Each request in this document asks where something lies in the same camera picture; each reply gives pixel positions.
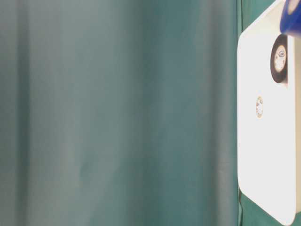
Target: green background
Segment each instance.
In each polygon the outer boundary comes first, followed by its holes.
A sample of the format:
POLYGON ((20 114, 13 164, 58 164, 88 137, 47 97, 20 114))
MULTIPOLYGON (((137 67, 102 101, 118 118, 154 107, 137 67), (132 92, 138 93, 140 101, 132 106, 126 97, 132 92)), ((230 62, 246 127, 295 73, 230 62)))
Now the green background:
POLYGON ((0 225, 237 225, 236 24, 231 0, 1 0, 0 225))
MULTIPOLYGON (((247 28, 274 0, 239 0, 238 35, 247 28)), ((246 196, 240 196, 240 225, 242 226, 281 226, 246 196)), ((292 226, 301 225, 301 213, 296 215, 292 226)))

